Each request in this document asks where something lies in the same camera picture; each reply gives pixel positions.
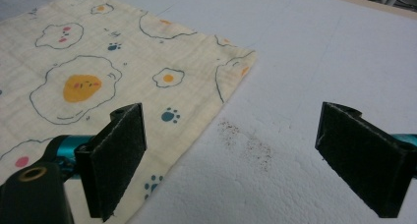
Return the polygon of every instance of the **paw print pattern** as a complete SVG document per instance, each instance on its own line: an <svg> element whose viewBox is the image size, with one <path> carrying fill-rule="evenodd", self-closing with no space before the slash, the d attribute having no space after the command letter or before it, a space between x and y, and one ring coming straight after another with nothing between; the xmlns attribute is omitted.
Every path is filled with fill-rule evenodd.
<svg viewBox="0 0 417 224"><path fill-rule="evenodd" d="M112 50L116 50L116 49L120 49L122 44L118 44L118 43L109 43L107 49L112 51Z"/></svg>
<svg viewBox="0 0 417 224"><path fill-rule="evenodd" d="M152 175L150 177L150 179L151 179L151 182L145 183L145 190L147 190L149 192L149 194L146 194L145 195L145 199L147 199L150 196L150 194L153 192L153 190L155 190L155 188L157 187L157 185L160 182L162 182L163 177L162 176L159 176L158 181L157 181L156 180L156 176L155 175Z"/></svg>
<svg viewBox="0 0 417 224"><path fill-rule="evenodd" d="M173 122L174 124L178 123L180 119L180 115L178 114L178 110L167 108L166 111L160 116L162 121L164 122Z"/></svg>

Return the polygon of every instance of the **white table surface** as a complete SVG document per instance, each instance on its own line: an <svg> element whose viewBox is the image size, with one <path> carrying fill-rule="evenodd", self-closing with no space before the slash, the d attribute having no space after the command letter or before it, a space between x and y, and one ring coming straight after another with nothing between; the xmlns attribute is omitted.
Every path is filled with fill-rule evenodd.
<svg viewBox="0 0 417 224"><path fill-rule="evenodd" d="M0 0L0 20L49 1ZM314 147L323 101L417 132L417 20L341 0L121 1L259 56L131 224L417 223L415 181L380 219Z"/></svg>

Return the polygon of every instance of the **cloth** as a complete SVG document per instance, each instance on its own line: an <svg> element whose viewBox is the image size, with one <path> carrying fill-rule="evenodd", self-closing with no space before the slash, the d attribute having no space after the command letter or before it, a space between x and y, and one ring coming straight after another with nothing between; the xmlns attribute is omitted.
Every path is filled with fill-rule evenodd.
<svg viewBox="0 0 417 224"><path fill-rule="evenodd" d="M56 0L0 23L0 184L59 135L95 135L142 102L148 150L106 223L126 222L254 65L253 50L116 0ZM65 183L75 222L91 219Z"/></svg>

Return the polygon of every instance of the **egg yolk print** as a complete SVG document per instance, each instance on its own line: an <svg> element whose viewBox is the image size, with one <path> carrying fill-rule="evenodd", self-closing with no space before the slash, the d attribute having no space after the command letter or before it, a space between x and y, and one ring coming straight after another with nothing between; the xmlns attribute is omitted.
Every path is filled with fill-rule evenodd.
<svg viewBox="0 0 417 224"><path fill-rule="evenodd" d="M248 71L249 71L249 67L245 67L245 68L242 70L242 72L241 72L241 74L240 74L240 77L244 77L244 76L248 73Z"/></svg>
<svg viewBox="0 0 417 224"><path fill-rule="evenodd" d="M158 74L153 76L156 86L163 88L178 85L182 82L183 78L184 72L168 68L163 69Z"/></svg>
<svg viewBox="0 0 417 224"><path fill-rule="evenodd" d="M104 14L112 12L113 10L114 10L113 6L109 4L102 4L99 6L92 7L91 14L92 15L97 15L97 14L104 15Z"/></svg>
<svg viewBox="0 0 417 224"><path fill-rule="evenodd" d="M65 82L64 99L76 103L89 99L101 88L101 80L92 75L73 75Z"/></svg>
<svg viewBox="0 0 417 224"><path fill-rule="evenodd" d="M159 20L161 23L165 24L165 25L172 25L171 22L167 21L167 20Z"/></svg>

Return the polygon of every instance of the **cartoon egg face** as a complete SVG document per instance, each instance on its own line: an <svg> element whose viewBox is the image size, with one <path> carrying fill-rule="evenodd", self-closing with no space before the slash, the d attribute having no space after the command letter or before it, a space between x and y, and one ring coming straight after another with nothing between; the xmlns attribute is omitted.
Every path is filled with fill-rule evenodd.
<svg viewBox="0 0 417 224"><path fill-rule="evenodd" d="M78 56L52 68L30 94L36 112L53 124L71 124L112 99L122 77L103 57Z"/></svg>
<svg viewBox="0 0 417 224"><path fill-rule="evenodd" d="M92 75L73 75L65 82L64 99L80 102L89 99L101 88L101 80Z"/></svg>
<svg viewBox="0 0 417 224"><path fill-rule="evenodd" d="M94 6L91 8L91 14L92 15L97 15L97 14L107 14L110 13L114 10L113 6L109 5L109 4L102 4L99 6Z"/></svg>
<svg viewBox="0 0 417 224"><path fill-rule="evenodd" d="M35 46L65 49L79 42L83 33L83 27L75 23L61 26L50 25L43 30L43 35L36 40Z"/></svg>
<svg viewBox="0 0 417 224"><path fill-rule="evenodd" d="M156 82L156 86L163 88L178 85L182 82L183 78L183 71L169 68L165 68L153 76L153 80Z"/></svg>

